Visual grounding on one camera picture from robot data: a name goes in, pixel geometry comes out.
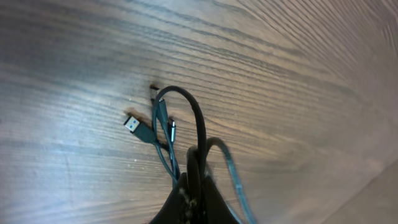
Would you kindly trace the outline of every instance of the wooden surface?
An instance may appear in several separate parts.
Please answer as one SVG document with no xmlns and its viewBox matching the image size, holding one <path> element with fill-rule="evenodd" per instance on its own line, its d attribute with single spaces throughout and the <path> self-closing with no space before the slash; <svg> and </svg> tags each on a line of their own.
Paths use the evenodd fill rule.
<svg viewBox="0 0 398 224">
<path fill-rule="evenodd" d="M 259 223 L 323 223 L 398 159 L 397 17 L 393 0 L 0 1 L 0 223 L 148 222 L 171 179 L 122 123 L 150 116 L 151 83 L 196 96 Z M 165 99 L 185 170 L 194 119 Z"/>
<path fill-rule="evenodd" d="M 397 223 L 398 162 L 388 167 L 325 224 Z"/>
</svg>

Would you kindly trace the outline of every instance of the dark object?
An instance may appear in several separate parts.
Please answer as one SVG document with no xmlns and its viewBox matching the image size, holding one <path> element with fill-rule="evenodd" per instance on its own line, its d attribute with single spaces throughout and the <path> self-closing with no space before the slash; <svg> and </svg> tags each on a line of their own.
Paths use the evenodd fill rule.
<svg viewBox="0 0 398 224">
<path fill-rule="evenodd" d="M 154 93 L 159 89 L 152 86 L 151 90 Z M 187 173 L 181 175 L 173 149 L 176 134 L 175 121 L 168 118 L 165 100 L 163 99 L 163 96 L 168 91 L 176 91 L 189 101 L 197 125 L 198 144 L 197 146 L 192 146 L 188 150 Z M 211 177 L 205 173 L 207 154 L 214 145 L 218 146 L 224 155 L 236 195 L 238 196 L 248 223 L 256 223 L 244 196 L 243 187 L 238 172 L 236 171 L 232 155 L 221 139 L 206 138 L 205 120 L 203 119 L 203 114 L 196 99 L 188 91 L 180 87 L 168 86 L 161 90 L 156 97 L 154 94 L 151 94 L 151 101 L 153 102 L 152 129 L 149 129 L 144 123 L 139 123 L 135 130 L 131 130 L 131 128 L 134 128 L 134 123 L 133 126 L 131 126 L 131 124 L 136 120 L 133 117 L 130 117 L 125 123 L 125 126 L 139 139 L 144 142 L 152 143 L 156 147 L 160 160 L 173 180 L 172 192 L 151 223 L 241 223 L 233 210 L 230 209 L 223 200 Z M 160 125 L 164 130 L 167 144 L 161 143 L 157 139 L 157 119 L 160 121 Z M 172 168 L 167 165 L 160 148 L 165 149 L 169 154 Z"/>
<path fill-rule="evenodd" d="M 188 150 L 187 173 L 182 173 L 176 187 L 173 188 L 160 212 L 150 222 L 150 224 L 158 223 L 186 223 L 190 221 L 194 223 L 230 223 L 238 224 L 239 222 L 230 212 L 224 199 L 218 192 L 218 189 L 210 176 L 198 185 L 188 186 L 188 177 L 198 179 L 198 163 L 195 161 L 197 149 L 192 147 Z M 195 211 L 197 202 L 192 199 L 192 195 L 201 195 L 203 208 Z"/>
</svg>

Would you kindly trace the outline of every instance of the wooden table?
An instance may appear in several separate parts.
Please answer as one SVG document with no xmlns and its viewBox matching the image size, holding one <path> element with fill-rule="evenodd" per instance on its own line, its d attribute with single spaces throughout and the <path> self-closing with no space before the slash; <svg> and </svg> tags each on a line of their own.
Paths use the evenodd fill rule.
<svg viewBox="0 0 398 224">
<path fill-rule="evenodd" d="M 195 95 L 259 223 L 395 223 L 397 20 L 394 0 L 0 1 L 0 223 L 148 222 L 171 179 L 123 122 L 151 83 Z M 185 170 L 195 121 L 165 99 Z"/>
</svg>

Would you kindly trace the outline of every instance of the black cable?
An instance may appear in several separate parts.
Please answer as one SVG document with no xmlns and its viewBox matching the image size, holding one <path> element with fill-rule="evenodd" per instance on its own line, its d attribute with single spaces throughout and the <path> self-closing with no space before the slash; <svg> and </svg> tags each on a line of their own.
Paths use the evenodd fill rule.
<svg viewBox="0 0 398 224">
<path fill-rule="evenodd" d="M 155 103 L 155 99 L 156 99 L 156 96 L 158 95 L 158 92 L 159 92 L 160 88 L 158 88 L 155 85 L 151 85 L 149 88 L 150 88 L 150 100 L 151 100 L 152 105 L 153 105 Z M 159 99 L 159 109 L 157 111 L 156 117 L 159 120 L 159 122 L 162 124 L 162 129 L 164 131 L 166 131 L 164 127 L 165 127 L 165 124 L 167 123 L 167 126 L 168 126 L 167 131 L 171 135 L 171 139 L 172 139 L 171 143 L 173 144 L 174 140 L 175 140 L 175 129 L 176 129 L 176 127 L 175 127 L 174 121 L 172 119 L 170 120 L 170 118 L 169 118 L 169 115 L 167 113 L 166 101 L 163 98 Z M 166 144 L 166 147 L 164 146 L 164 144 L 160 144 L 160 146 L 162 148 L 164 148 L 164 149 L 167 148 L 167 152 L 168 152 L 169 157 L 170 157 L 170 164 L 172 166 L 173 173 L 174 173 L 176 179 L 178 180 L 178 178 L 180 178 L 180 169 L 178 167 L 177 160 L 173 159 L 173 157 L 170 155 L 169 145 L 168 144 Z"/>
<path fill-rule="evenodd" d="M 181 95 L 183 95 L 191 104 L 192 111 L 195 115 L 195 121 L 196 121 L 196 125 L 197 125 L 197 135 L 198 135 L 198 155 L 199 155 L 198 165 L 199 165 L 200 180 L 202 181 L 205 178 L 206 157 L 207 157 L 207 154 L 208 154 L 210 148 L 212 146 L 218 146 L 224 154 L 224 158 L 228 165 L 229 174 L 230 174 L 232 182 L 234 184 L 235 192 L 236 192 L 236 195 L 238 196 L 238 200 L 241 204 L 242 210 L 243 210 L 247 220 L 249 221 L 249 223 L 255 224 L 256 221 L 254 219 L 253 214 L 251 213 L 249 204 L 244 195 L 243 186 L 242 186 L 241 180 L 239 178 L 238 172 L 236 171 L 236 167 L 235 167 L 232 155 L 229 152 L 228 147 L 220 138 L 206 139 L 206 128 L 205 128 L 205 120 L 203 118 L 203 114 L 201 112 L 198 102 L 187 90 L 184 90 L 183 88 L 180 88 L 178 86 L 168 86 L 168 87 L 164 88 L 162 91 L 160 91 L 159 94 L 156 96 L 156 99 L 154 100 L 153 109 L 152 109 L 152 129 L 153 129 L 154 137 L 157 138 L 156 119 L 157 119 L 157 112 L 158 112 L 158 108 L 159 108 L 159 100 L 169 91 L 176 91 L 176 92 L 180 93 Z M 167 131 L 167 124 L 161 123 L 161 126 L 165 132 L 166 141 L 169 145 L 170 159 L 173 160 L 172 164 L 177 164 L 177 160 L 176 160 L 175 154 L 174 154 L 173 144 L 170 139 L 169 132 Z M 177 178 L 175 176 L 176 171 L 177 171 L 176 166 L 172 167 L 172 169 L 173 169 L 173 171 L 172 171 L 170 169 L 170 167 L 167 165 L 167 163 L 164 159 L 164 156 L 162 154 L 162 151 L 160 150 L 160 143 L 158 141 L 157 141 L 157 144 L 155 144 L 155 147 L 156 147 L 157 153 L 160 157 L 160 160 L 162 161 L 167 172 L 173 178 L 173 181 L 177 182 Z"/>
<path fill-rule="evenodd" d="M 195 121 L 197 124 L 197 133 L 198 133 L 198 153 L 200 155 L 200 159 L 199 159 L 199 175 L 200 175 L 200 180 L 203 180 L 205 178 L 205 165 L 206 165 L 206 128 L 205 128 L 205 120 L 203 119 L 203 114 L 201 112 L 201 109 L 199 107 L 198 102 L 196 101 L 196 99 L 187 91 L 184 90 L 183 88 L 180 88 L 178 86 L 168 86 L 166 88 L 164 88 L 163 90 L 161 90 L 159 92 L 159 94 L 156 96 L 156 99 L 154 101 L 154 105 L 153 105 L 153 109 L 152 109 L 152 129 L 154 131 L 154 134 L 156 135 L 157 133 L 157 126 L 156 126 L 156 118 L 157 118 L 157 110 L 159 107 L 159 100 L 161 97 L 163 97 L 167 92 L 169 91 L 176 91 L 177 93 L 183 95 L 188 102 L 191 104 L 192 107 L 192 111 L 195 115 Z M 174 155 L 174 149 L 173 149 L 173 145 L 171 144 L 171 140 L 170 140 L 170 136 L 169 133 L 167 132 L 167 127 L 166 124 L 162 128 L 165 131 L 165 135 L 166 135 L 166 140 L 169 144 L 169 151 L 170 151 L 170 156 L 173 157 L 173 159 L 175 159 L 175 155 Z M 172 176 L 173 179 L 177 180 L 177 178 L 174 176 L 174 170 L 173 172 L 170 170 L 170 168 L 168 167 L 163 155 L 159 154 L 160 160 L 162 161 L 163 165 L 165 166 L 167 172 Z"/>
</svg>

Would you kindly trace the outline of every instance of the wood grain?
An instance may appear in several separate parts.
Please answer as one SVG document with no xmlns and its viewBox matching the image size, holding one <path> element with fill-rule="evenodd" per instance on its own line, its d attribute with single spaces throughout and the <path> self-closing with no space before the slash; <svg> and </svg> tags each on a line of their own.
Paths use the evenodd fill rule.
<svg viewBox="0 0 398 224">
<path fill-rule="evenodd" d="M 0 1 L 0 222 L 148 222 L 171 179 L 122 123 L 158 83 L 197 98 L 259 223 L 323 223 L 398 159 L 397 20 L 392 0 Z M 185 170 L 194 119 L 165 99 Z"/>
</svg>

